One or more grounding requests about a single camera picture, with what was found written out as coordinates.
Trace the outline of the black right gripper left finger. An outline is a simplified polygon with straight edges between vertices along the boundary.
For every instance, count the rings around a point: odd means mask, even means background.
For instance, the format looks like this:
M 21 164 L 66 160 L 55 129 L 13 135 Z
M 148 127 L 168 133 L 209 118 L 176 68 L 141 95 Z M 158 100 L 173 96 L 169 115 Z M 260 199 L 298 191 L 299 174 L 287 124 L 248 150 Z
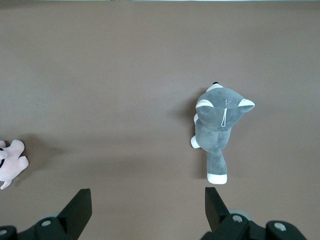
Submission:
M 78 240 L 91 216 L 91 190 L 81 189 L 57 216 L 45 217 L 25 231 L 0 226 L 0 240 Z

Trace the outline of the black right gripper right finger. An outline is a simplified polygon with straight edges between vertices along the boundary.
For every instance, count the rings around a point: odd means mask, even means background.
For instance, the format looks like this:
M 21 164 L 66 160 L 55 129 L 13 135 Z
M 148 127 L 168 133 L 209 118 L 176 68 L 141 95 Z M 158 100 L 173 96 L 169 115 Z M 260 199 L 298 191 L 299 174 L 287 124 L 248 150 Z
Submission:
M 231 213 L 214 187 L 205 188 L 205 215 L 211 231 L 201 240 L 307 240 L 289 222 L 272 220 L 262 227 L 241 211 Z

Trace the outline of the grey white husky plush toy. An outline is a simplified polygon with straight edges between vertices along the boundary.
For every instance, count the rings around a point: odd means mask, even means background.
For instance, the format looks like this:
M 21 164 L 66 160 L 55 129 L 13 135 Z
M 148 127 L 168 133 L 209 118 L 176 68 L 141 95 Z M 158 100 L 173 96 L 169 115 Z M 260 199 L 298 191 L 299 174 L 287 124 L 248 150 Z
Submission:
M 255 103 L 236 91 L 214 82 L 196 102 L 193 121 L 195 135 L 190 139 L 194 149 L 207 152 L 207 180 L 214 185 L 224 185 L 228 180 L 227 164 L 222 149 L 230 139 L 232 127 Z

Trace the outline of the pale pink white puppy plush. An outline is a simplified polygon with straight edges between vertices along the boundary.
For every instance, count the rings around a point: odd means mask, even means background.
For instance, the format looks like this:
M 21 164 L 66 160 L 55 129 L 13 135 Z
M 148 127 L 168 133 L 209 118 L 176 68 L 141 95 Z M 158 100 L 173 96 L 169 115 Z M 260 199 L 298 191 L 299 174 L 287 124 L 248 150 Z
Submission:
M 15 139 L 10 146 L 0 140 L 0 190 L 7 188 L 22 171 L 29 166 L 26 156 L 22 156 L 25 145 L 21 140 Z

